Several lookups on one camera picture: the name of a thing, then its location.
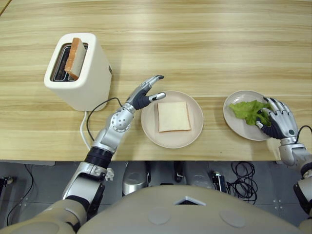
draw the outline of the black cable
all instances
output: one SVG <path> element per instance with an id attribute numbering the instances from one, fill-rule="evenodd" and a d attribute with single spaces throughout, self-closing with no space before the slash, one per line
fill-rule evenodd
<path id="1" fill-rule="evenodd" d="M 23 201 L 23 199 L 29 194 L 30 190 L 33 188 L 33 185 L 34 185 L 34 177 L 33 177 L 33 175 L 31 174 L 30 170 L 27 168 L 26 164 L 24 164 L 24 166 L 25 166 L 28 174 L 31 177 L 31 185 L 30 185 L 30 188 L 28 189 L 27 193 L 25 193 L 25 195 L 20 199 L 20 201 L 8 213 L 8 216 L 6 217 L 6 225 L 7 226 L 9 226 L 9 216 L 10 216 L 10 214 L 18 206 L 18 204 L 20 204 Z"/>
<path id="2" fill-rule="evenodd" d="M 239 167 L 244 169 L 241 174 L 238 172 Z M 226 182 L 228 194 L 233 193 L 234 196 L 241 198 L 244 201 L 253 202 L 254 205 L 258 198 L 258 185 L 253 180 L 255 174 L 254 165 L 250 162 L 242 161 L 237 163 L 234 167 L 234 163 L 232 162 L 231 168 L 237 179 L 233 183 Z"/>
<path id="3" fill-rule="evenodd" d="M 299 129 L 299 131 L 298 131 L 297 140 L 296 140 L 295 144 L 298 143 L 298 141 L 299 141 L 299 136 L 300 136 L 300 132 L 301 132 L 301 130 L 302 130 L 304 127 L 310 128 L 311 133 L 312 133 L 312 128 L 311 128 L 309 125 L 303 125 L 303 126 Z"/>
<path id="4" fill-rule="evenodd" d="M 107 102 L 109 102 L 109 101 L 111 101 L 111 100 L 113 100 L 113 99 L 116 99 L 116 100 L 118 101 L 120 107 L 122 107 L 122 104 L 121 104 L 119 98 L 117 98 L 117 97 L 112 97 L 112 98 L 110 98 L 110 99 L 108 99 L 108 100 L 106 100 L 106 101 L 100 103 L 99 105 L 97 105 L 97 106 L 90 112 L 90 114 L 88 115 L 88 118 L 87 118 L 87 121 L 86 121 L 86 127 L 87 127 L 88 134 L 89 134 L 89 136 L 91 137 L 92 140 L 94 140 L 94 138 L 93 138 L 93 136 L 92 136 L 92 134 L 91 134 L 91 132 L 90 132 L 90 129 L 89 129 L 89 119 L 90 119 L 91 115 L 93 114 L 93 112 L 94 112 L 99 106 L 101 106 L 101 105 L 103 105 L 103 104 L 105 104 L 105 103 L 107 103 Z"/>

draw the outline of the robotic arm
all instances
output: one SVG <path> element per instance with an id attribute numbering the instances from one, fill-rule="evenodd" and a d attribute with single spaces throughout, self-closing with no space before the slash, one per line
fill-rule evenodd
<path id="1" fill-rule="evenodd" d="M 304 144 L 298 142 L 298 127 L 289 107 L 274 98 L 264 99 L 271 110 L 261 109 L 269 115 L 271 126 L 257 120 L 257 126 L 268 136 L 279 139 L 281 160 L 292 169 L 301 173 L 302 179 L 293 187 L 303 210 L 312 216 L 312 155 Z"/>
<path id="2" fill-rule="evenodd" d="M 10 233 L 75 233 L 97 213 L 105 189 L 102 183 L 107 167 L 124 135 L 130 128 L 134 112 L 166 97 L 165 93 L 146 96 L 148 91 L 164 76 L 157 75 L 141 83 L 128 97 L 126 103 L 108 117 L 90 149 L 64 190 L 62 200 L 54 203 L 36 217 L 11 225 L 0 231 Z"/>

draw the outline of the lettuce leaf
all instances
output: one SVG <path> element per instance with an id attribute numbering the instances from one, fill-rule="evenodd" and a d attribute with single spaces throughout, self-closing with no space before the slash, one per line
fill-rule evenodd
<path id="1" fill-rule="evenodd" d="M 270 108 L 268 103 L 262 103 L 257 100 L 245 102 L 242 101 L 237 104 L 230 104 L 230 108 L 234 111 L 236 118 L 241 118 L 246 121 L 249 125 L 255 125 L 257 117 L 260 118 L 261 122 L 267 126 L 271 125 L 269 116 L 266 113 L 258 114 L 258 111 L 262 108 Z"/>

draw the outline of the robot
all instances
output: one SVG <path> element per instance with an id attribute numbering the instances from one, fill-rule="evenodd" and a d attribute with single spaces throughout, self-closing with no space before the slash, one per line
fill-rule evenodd
<path id="1" fill-rule="evenodd" d="M 166 96 L 165 93 L 146 96 L 152 85 L 163 78 L 157 75 L 141 83 L 124 105 L 108 117 L 106 126 L 65 188 L 62 200 L 32 219 L 0 230 L 0 234 L 310 234 L 312 155 L 298 143 L 298 127 L 287 105 L 266 97 L 271 110 L 262 111 L 269 115 L 272 125 L 265 126 L 260 120 L 256 124 L 267 135 L 280 139 L 281 160 L 302 175 L 294 191 L 310 219 L 304 220 L 299 228 L 226 193 L 188 185 L 140 189 L 95 215 L 112 156 L 135 111 Z"/>

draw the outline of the power cord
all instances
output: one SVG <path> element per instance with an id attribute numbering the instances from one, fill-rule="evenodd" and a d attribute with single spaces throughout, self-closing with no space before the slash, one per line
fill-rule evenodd
<path id="1" fill-rule="evenodd" d="M 310 128 L 311 133 L 312 133 L 312 128 L 311 128 L 309 125 L 303 125 L 303 126 L 299 129 L 299 131 L 298 131 L 297 140 L 296 140 L 295 144 L 298 143 L 301 130 L 302 130 L 304 127 Z"/>
<path id="2" fill-rule="evenodd" d="M 20 199 L 20 201 L 10 210 L 8 216 L 6 217 L 6 226 L 9 226 L 9 216 L 10 214 L 12 213 L 12 211 L 18 206 L 18 204 L 20 204 L 24 198 L 29 194 L 30 190 L 33 188 L 34 186 L 34 177 L 33 175 L 31 174 L 30 170 L 27 168 L 26 164 L 24 164 L 28 174 L 30 175 L 31 177 L 31 185 L 30 185 L 30 188 L 28 189 L 28 191 L 25 193 L 25 195 Z"/>
<path id="3" fill-rule="evenodd" d="M 93 136 L 92 136 L 92 134 L 91 134 L 91 132 L 90 132 L 90 129 L 89 129 L 89 119 L 90 119 L 91 115 L 93 114 L 93 112 L 94 112 L 99 106 L 101 106 L 101 105 L 103 105 L 103 104 L 105 104 L 105 103 L 107 103 L 107 102 L 109 102 L 109 101 L 111 101 L 111 100 L 113 100 L 113 99 L 116 99 L 116 100 L 118 101 L 120 107 L 122 107 L 122 104 L 121 104 L 119 98 L 117 98 L 117 97 L 112 97 L 112 98 L 110 98 L 110 99 L 108 99 L 108 100 L 106 100 L 106 101 L 100 103 L 99 105 L 97 105 L 97 106 L 90 112 L 90 114 L 89 114 L 89 116 L 88 116 L 88 118 L 87 118 L 86 127 L 87 127 L 88 134 L 89 134 L 89 136 L 91 137 L 92 140 L 94 140 L 94 138 L 93 138 Z"/>
<path id="4" fill-rule="evenodd" d="M 81 122 L 81 125 L 80 125 L 80 135 L 81 135 L 81 138 L 82 138 L 84 144 L 87 146 L 88 150 L 90 150 L 90 145 L 88 144 L 87 139 L 86 139 L 86 137 L 84 136 L 84 133 L 83 133 L 83 126 L 84 126 L 84 123 L 86 121 L 87 116 L 88 116 L 88 112 L 85 111 L 83 119 L 82 119 L 82 122 Z"/>
<path id="5" fill-rule="evenodd" d="M 226 182 L 228 194 L 233 194 L 247 202 L 253 202 L 254 205 L 258 198 L 258 185 L 253 180 L 255 174 L 254 165 L 250 162 L 242 161 L 234 166 L 234 163 L 232 162 L 231 168 L 237 179 L 233 183 Z"/>

